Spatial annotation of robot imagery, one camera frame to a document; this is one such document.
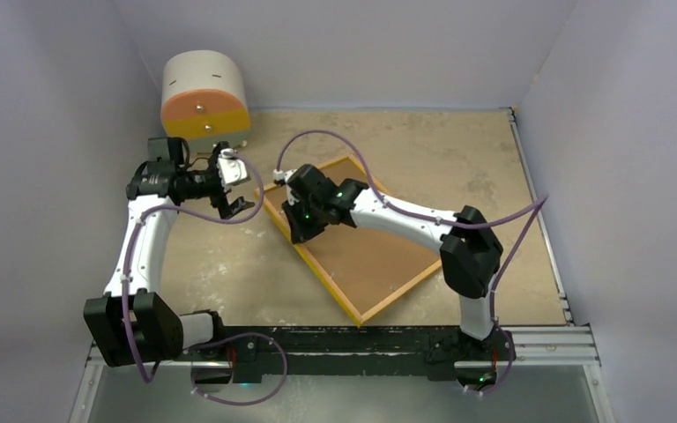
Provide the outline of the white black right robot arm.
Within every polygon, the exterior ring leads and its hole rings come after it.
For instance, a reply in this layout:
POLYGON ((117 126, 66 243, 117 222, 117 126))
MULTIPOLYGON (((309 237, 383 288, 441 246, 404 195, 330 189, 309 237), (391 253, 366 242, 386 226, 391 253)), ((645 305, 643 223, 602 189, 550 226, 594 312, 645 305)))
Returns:
POLYGON ((273 177, 286 188, 281 208, 293 244, 317 237, 327 226, 344 225, 394 234, 437 253, 444 281, 459 298, 462 352, 479 359, 493 349, 490 288, 503 246, 478 209, 424 215, 421 206, 387 196, 368 182, 335 183, 310 164, 275 170, 273 177))

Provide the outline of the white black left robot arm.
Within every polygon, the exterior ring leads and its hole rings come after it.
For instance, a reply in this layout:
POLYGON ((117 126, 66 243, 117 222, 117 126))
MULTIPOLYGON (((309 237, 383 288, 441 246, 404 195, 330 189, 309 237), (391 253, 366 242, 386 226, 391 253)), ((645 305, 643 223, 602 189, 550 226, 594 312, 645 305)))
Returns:
POLYGON ((153 137, 147 159, 126 186, 128 220, 121 252, 100 297, 86 301, 83 317, 93 342, 111 367, 157 364, 191 347, 205 360, 227 351, 227 336, 215 311, 178 315, 161 298, 167 242, 189 200, 209 199, 216 223, 253 218, 259 204, 228 199, 233 186, 248 181, 253 168, 227 141, 213 144, 204 169, 195 169, 189 143, 181 137, 153 137))

